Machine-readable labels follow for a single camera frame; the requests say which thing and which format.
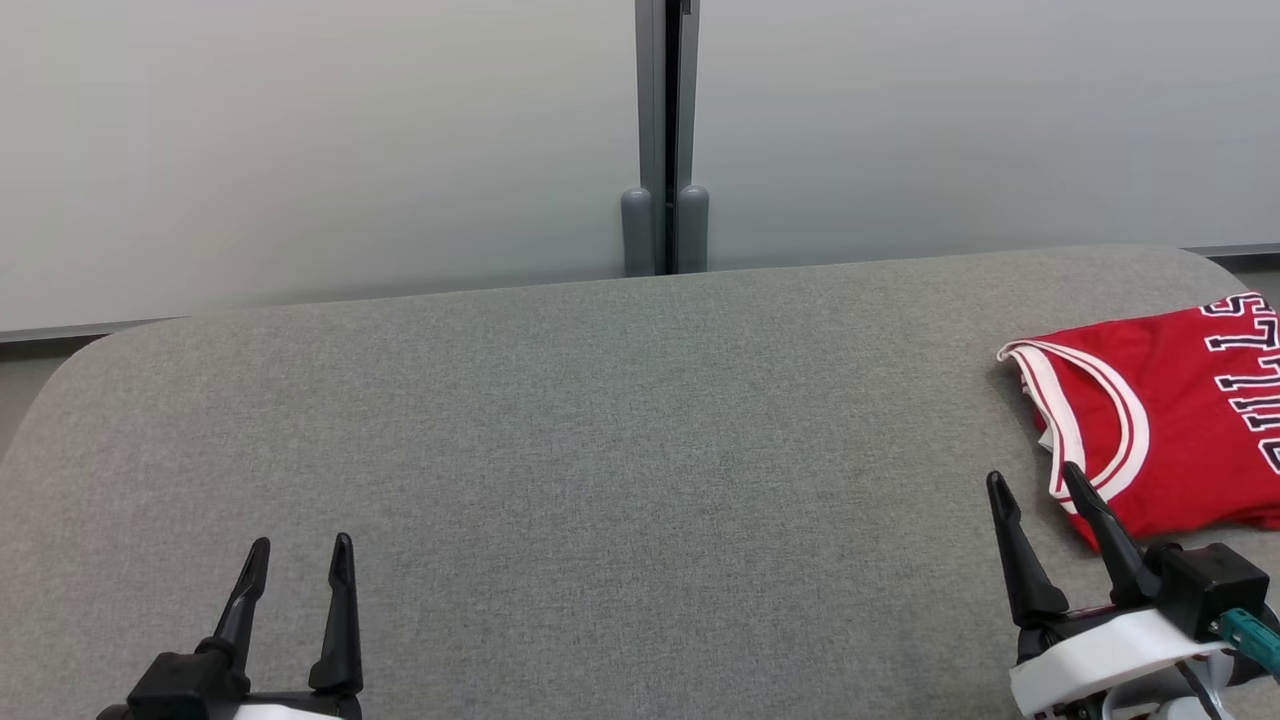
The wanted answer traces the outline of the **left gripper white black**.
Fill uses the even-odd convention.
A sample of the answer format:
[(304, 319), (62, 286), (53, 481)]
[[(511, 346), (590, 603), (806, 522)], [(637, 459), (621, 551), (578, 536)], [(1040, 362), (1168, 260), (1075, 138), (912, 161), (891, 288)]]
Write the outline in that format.
[[(215, 630), (204, 639), (204, 651), (216, 651), (223, 655), (233, 673), (244, 671), (256, 605), (266, 587), (270, 551), (268, 537), (253, 541)], [(311, 691), (247, 694), (232, 719), (360, 720), (364, 717), (357, 696), (364, 689), (364, 653), (358, 621), (355, 543), (344, 532), (335, 536), (328, 585), (332, 592), (330, 603), (320, 656), (308, 674)]]

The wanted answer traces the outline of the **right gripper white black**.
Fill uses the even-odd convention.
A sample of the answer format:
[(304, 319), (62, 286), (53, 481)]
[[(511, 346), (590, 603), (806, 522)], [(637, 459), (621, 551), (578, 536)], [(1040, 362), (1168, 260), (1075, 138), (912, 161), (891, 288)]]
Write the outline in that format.
[(1019, 626), (1010, 689), (1027, 719), (1230, 719), (1222, 692), (1235, 670), (1215, 623), (1184, 623), (1152, 603), (1160, 579), (1140, 546), (1075, 462), (1062, 479), (1091, 528), (1111, 580), (1114, 606), (1070, 611), (1021, 528), (1021, 510), (1000, 471), (986, 478), (1007, 603)]

